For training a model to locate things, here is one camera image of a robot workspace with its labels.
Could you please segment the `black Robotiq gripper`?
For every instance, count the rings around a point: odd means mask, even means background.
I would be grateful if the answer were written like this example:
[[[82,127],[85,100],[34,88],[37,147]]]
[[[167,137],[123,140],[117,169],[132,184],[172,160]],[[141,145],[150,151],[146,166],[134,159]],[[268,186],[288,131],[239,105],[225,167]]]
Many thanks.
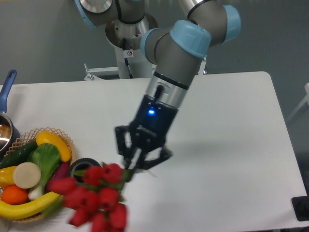
[[[172,157],[172,151],[164,145],[166,134],[178,112],[144,95],[135,118],[129,125],[115,127],[118,154],[123,156],[123,165],[129,169],[137,148],[140,154],[137,160],[137,172],[149,170]],[[126,145],[126,134],[131,137],[131,146]],[[153,150],[159,149],[158,156],[146,159]]]

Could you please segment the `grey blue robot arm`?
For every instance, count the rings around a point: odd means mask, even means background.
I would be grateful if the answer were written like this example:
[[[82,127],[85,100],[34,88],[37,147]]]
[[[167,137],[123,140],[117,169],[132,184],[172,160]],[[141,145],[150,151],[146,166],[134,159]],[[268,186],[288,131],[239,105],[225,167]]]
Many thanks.
[[[161,29],[142,0],[77,0],[75,5],[87,26],[105,25],[121,78],[150,77],[132,122],[115,128],[124,167],[130,168],[137,150],[133,172],[166,161],[172,155],[166,134],[194,77],[204,72],[208,49],[240,33],[237,9],[215,0],[182,0],[186,18]]]

